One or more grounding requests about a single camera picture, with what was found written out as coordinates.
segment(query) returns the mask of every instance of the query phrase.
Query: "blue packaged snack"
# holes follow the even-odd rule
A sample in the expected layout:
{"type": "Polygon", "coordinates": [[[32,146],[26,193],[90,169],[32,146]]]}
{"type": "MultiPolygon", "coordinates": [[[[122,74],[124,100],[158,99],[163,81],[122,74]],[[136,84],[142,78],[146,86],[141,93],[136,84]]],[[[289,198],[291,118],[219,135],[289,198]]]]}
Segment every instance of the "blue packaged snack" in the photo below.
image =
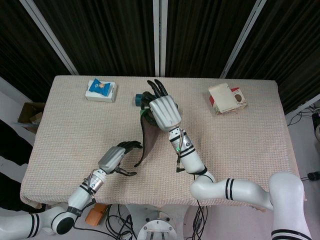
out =
{"type": "Polygon", "coordinates": [[[110,88],[110,82],[105,84],[95,78],[89,88],[89,91],[102,94],[103,96],[107,96],[109,92],[109,88],[110,88]]]}

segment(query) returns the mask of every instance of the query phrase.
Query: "table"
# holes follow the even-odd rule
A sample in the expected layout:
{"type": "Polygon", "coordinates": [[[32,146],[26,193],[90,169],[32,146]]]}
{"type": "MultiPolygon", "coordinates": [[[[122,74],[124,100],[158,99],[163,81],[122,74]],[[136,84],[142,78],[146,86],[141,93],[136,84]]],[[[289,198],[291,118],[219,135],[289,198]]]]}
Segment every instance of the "table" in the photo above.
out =
{"type": "MultiPolygon", "coordinates": [[[[140,108],[134,96],[151,91],[153,77],[56,76],[36,134],[29,165],[21,185],[21,199],[38,203],[67,202],[105,152],[122,141],[142,142],[140,108]],[[116,82],[116,101],[88,101],[88,81],[116,82]]],[[[268,190],[275,172],[298,168],[276,82],[252,79],[158,78],[179,106],[181,127],[191,138],[199,156],[217,181],[248,179],[268,190]],[[209,101],[208,87],[228,83],[240,87],[248,106],[237,112],[216,115],[209,101]]],[[[121,163],[137,175],[107,176],[95,195],[100,203],[197,205],[189,186],[193,176],[176,173],[175,151],[167,133],[142,164],[134,168],[141,150],[128,153],[121,163]]],[[[202,205],[247,205],[212,199],[202,205]]]]}

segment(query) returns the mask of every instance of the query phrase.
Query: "black curtain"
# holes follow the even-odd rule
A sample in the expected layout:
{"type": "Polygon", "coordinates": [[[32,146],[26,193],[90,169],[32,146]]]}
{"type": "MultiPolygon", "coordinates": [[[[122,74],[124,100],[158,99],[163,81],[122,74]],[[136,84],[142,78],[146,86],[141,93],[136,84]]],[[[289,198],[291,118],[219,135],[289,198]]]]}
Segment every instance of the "black curtain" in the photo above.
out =
{"type": "Polygon", "coordinates": [[[228,78],[278,84],[285,113],[320,93],[320,1],[268,0],[228,78]]]}
{"type": "Polygon", "coordinates": [[[34,2],[80,75],[155,75],[153,1],[34,2]]]}
{"type": "Polygon", "coordinates": [[[69,75],[18,0],[0,0],[0,76],[34,102],[45,102],[56,75],[69,75]]]}
{"type": "Polygon", "coordinates": [[[169,0],[166,77],[219,78],[256,0],[169,0]]]}

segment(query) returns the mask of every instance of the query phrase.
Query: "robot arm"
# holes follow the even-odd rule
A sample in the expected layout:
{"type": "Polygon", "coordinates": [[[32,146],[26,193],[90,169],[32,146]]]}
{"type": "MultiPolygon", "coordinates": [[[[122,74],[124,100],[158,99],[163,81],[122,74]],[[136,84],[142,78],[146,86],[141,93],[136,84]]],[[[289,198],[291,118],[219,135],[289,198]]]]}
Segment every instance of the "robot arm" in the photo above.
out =
{"type": "MultiPolygon", "coordinates": [[[[159,88],[163,87],[158,80],[155,82],[159,88]]],[[[311,240],[304,215],[304,186],[297,176],[289,172],[275,173],[269,179],[270,192],[248,180],[228,178],[216,182],[186,131],[179,127],[182,119],[172,97],[157,90],[154,83],[148,83],[155,93],[160,92],[155,94],[156,99],[149,102],[156,123],[164,132],[169,132],[178,162],[181,161],[188,174],[197,175],[190,186],[195,199],[227,199],[261,206],[273,211],[272,240],[311,240]]]]}
{"type": "Polygon", "coordinates": [[[68,199],[67,210],[60,206],[53,207],[47,211],[12,217],[0,216],[0,239],[18,240],[36,236],[42,228],[51,228],[56,234],[66,234],[74,225],[75,219],[82,214],[89,200],[94,200],[94,194],[106,181],[107,175],[114,172],[133,176],[135,172],[127,172],[119,165],[125,154],[133,148],[142,148],[140,142],[122,142],[114,146],[101,158],[99,168],[93,170],[88,178],[68,199]]]}

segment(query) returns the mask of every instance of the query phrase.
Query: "red and white box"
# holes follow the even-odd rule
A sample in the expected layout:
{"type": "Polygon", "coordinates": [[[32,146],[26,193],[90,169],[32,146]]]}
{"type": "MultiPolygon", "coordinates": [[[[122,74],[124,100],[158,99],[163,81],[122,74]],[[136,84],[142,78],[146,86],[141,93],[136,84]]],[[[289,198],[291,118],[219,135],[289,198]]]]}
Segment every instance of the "red and white box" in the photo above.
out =
{"type": "Polygon", "coordinates": [[[209,87],[209,92],[209,100],[216,114],[237,111],[248,105],[239,87],[230,89],[227,83],[222,83],[209,87]]]}

